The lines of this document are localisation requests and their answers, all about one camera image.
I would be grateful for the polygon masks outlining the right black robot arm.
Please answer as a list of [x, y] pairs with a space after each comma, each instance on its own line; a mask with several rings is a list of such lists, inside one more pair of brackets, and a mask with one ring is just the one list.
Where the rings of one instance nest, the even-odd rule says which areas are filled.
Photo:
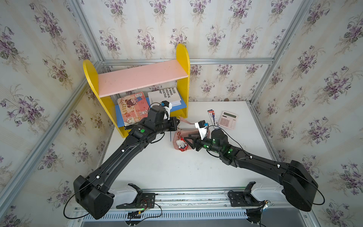
[[282, 194], [295, 208], [310, 212], [315, 204], [318, 184], [302, 163], [290, 163], [266, 159], [247, 152], [241, 146], [229, 143], [230, 136], [222, 129], [213, 130], [210, 137], [189, 135], [183, 139], [196, 151], [202, 148], [218, 154], [226, 165], [248, 169], [283, 186]]

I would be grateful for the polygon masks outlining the pink corduroy bag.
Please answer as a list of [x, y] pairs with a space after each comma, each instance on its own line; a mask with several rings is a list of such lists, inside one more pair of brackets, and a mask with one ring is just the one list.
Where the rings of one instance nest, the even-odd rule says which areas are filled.
[[[188, 120], [186, 120], [183, 117], [180, 117], [179, 120], [180, 120], [180, 123], [193, 125], [195, 127], [195, 125], [194, 125], [195, 123], [191, 123], [191, 122], [189, 122]], [[195, 129], [181, 129], [180, 126], [178, 126], [178, 130], [176, 131], [176, 133], [174, 135], [174, 138], [173, 138], [173, 147], [174, 147], [174, 149], [179, 150], [178, 147], [177, 147], [177, 144], [176, 144], [176, 141], [178, 139], [188, 137], [188, 136], [192, 136], [192, 135], [200, 136], [197, 128], [195, 128]]]

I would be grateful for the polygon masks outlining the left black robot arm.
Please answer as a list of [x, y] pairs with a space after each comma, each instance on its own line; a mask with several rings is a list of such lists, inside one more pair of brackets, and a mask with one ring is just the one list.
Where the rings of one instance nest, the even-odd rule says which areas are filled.
[[114, 194], [109, 190], [118, 175], [157, 135], [176, 131], [179, 123], [180, 119], [171, 117], [165, 107], [153, 106], [148, 116], [130, 130], [121, 146], [98, 169], [74, 180], [76, 202], [93, 218], [102, 218], [112, 207]]

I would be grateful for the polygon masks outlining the white red plush keychain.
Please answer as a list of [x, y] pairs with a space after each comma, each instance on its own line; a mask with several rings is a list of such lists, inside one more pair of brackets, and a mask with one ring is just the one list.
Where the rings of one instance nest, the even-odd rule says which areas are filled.
[[180, 151], [184, 152], [188, 149], [189, 145], [188, 143], [184, 140], [184, 138], [180, 138], [176, 141], [177, 147]]

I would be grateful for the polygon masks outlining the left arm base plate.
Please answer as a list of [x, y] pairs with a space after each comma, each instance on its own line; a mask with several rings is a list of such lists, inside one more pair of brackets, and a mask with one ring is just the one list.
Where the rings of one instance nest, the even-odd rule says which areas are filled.
[[133, 183], [115, 190], [116, 209], [142, 209], [155, 207], [155, 193], [145, 193]]

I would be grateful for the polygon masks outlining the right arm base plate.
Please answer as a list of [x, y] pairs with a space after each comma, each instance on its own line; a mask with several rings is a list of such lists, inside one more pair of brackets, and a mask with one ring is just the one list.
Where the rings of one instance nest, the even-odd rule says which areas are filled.
[[260, 207], [263, 208], [267, 201], [257, 200], [251, 193], [251, 190], [256, 182], [249, 182], [243, 191], [235, 192], [230, 190], [227, 196], [232, 207]]

